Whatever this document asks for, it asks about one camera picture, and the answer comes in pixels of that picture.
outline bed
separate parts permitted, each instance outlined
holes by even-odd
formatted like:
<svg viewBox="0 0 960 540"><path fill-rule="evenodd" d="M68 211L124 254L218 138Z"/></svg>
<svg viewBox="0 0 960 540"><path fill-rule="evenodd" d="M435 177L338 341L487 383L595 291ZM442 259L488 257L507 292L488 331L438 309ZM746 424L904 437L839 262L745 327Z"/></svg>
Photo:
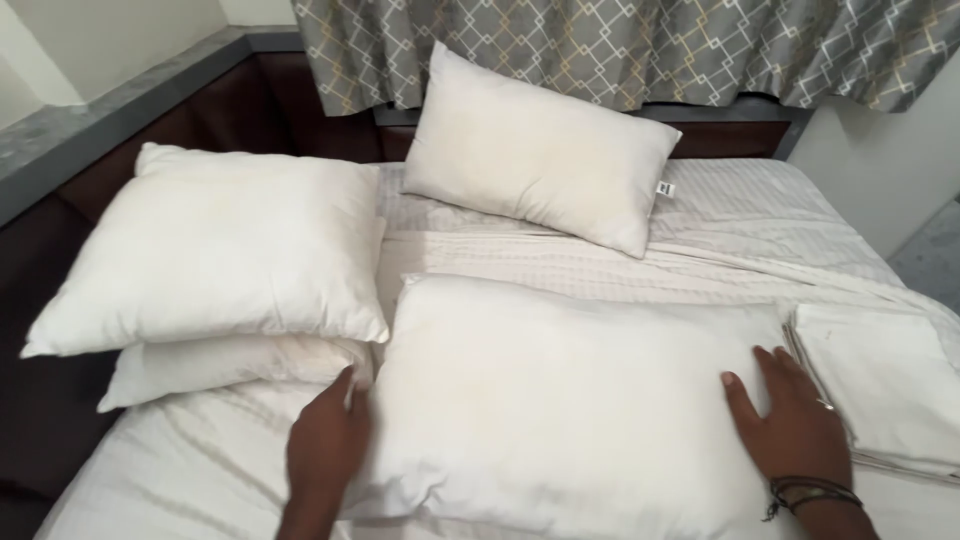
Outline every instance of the bed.
<svg viewBox="0 0 960 540"><path fill-rule="evenodd" d="M778 265L806 269L810 276L850 276L865 286L901 286L813 184L780 161L672 160L664 179L676 184L678 192L672 200L658 201L651 217L651 252L644 260L529 223L400 195L402 175L402 163L381 166L379 213L387 219L388 231L377 283L388 318L399 275L415 271L647 302L722 303L725 298L742 302L827 294L811 292L808 282L778 275L772 269ZM848 293L838 289L829 294ZM273 537L287 496L286 434L317 392L310 384L255 381L128 409L60 497L36 538ZM881 537L947 538L960 528L957 486L859 466L855 482ZM334 536L383 540L527 535L415 518L340 522ZM787 527L758 537L798 536Z"/></svg>

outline gray curtain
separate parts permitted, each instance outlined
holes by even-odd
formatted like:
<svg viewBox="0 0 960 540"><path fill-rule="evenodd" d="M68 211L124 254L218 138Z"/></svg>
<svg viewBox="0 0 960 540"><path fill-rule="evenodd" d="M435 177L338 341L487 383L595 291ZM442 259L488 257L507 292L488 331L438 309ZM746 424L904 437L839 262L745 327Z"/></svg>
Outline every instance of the gray curtain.
<svg viewBox="0 0 960 540"><path fill-rule="evenodd" d="M756 91L907 110L960 44L960 0L294 0L328 115L419 107L434 40L615 110Z"/></svg>

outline dark brown bed frame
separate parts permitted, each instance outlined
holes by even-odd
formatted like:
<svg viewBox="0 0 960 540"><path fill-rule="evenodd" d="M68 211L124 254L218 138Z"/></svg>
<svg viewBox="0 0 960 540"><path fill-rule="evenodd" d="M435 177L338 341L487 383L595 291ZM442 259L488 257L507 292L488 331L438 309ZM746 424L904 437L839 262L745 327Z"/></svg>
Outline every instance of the dark brown bed frame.
<svg viewBox="0 0 960 540"><path fill-rule="evenodd" d="M303 53L259 53L119 144L0 229L0 536L32 538L119 411L97 414L116 352L18 359L146 141L358 162L402 161L415 118L326 117ZM790 122L668 122L674 158L772 158Z"/></svg>

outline pillow tag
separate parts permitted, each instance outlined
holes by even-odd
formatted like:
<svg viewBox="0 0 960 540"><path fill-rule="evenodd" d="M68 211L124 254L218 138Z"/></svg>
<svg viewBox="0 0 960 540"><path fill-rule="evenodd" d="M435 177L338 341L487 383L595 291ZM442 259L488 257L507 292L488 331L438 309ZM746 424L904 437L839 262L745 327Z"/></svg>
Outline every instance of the pillow tag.
<svg viewBox="0 0 960 540"><path fill-rule="evenodd" d="M673 199L673 192L677 190L677 187L673 184L668 184L666 182L661 182L657 184L657 194L663 195L668 199Z"/></svg>

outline bracelet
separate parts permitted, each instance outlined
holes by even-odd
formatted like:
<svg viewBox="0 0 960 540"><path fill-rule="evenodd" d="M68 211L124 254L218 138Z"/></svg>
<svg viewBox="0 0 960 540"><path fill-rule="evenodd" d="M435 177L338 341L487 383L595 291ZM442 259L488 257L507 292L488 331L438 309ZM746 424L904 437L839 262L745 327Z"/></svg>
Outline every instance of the bracelet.
<svg viewBox="0 0 960 540"><path fill-rule="evenodd" d="M790 510L791 513L796 513L797 507L801 504L823 499L852 503L860 508L863 507L863 502L853 494L853 491L836 482L813 477L772 479L770 480L770 493L774 500L767 508L767 517L763 520L764 522L774 519L782 507Z"/></svg>

